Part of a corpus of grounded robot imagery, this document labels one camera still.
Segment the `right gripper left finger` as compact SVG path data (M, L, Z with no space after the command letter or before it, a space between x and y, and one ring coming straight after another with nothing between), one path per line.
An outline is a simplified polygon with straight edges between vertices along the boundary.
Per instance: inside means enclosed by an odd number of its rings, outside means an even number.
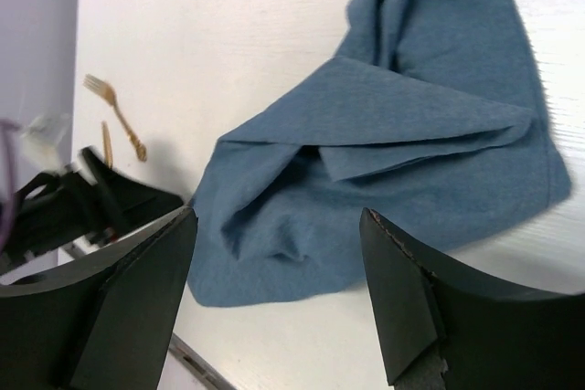
M197 235L189 207L1 288L4 389L155 389Z

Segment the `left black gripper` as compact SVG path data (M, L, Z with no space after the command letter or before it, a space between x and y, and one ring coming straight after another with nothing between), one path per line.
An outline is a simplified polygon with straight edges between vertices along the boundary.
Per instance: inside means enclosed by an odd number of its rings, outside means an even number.
M79 237L105 246L183 205L180 195L142 184L109 167L92 147L78 171L43 172L16 193L16 218L3 258L43 255Z

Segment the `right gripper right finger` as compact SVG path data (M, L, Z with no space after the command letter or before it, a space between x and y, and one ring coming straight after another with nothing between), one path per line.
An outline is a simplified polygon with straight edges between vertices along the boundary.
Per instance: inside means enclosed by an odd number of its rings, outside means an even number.
M360 241L388 384L581 389L584 297L472 268L364 209Z

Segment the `blue cloth napkin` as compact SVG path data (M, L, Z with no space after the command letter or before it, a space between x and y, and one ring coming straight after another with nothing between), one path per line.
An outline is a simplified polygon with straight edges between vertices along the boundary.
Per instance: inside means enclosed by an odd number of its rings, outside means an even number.
M352 0L347 18L331 59L218 139L193 198L199 304L360 283L364 208L446 251L569 197L514 0Z

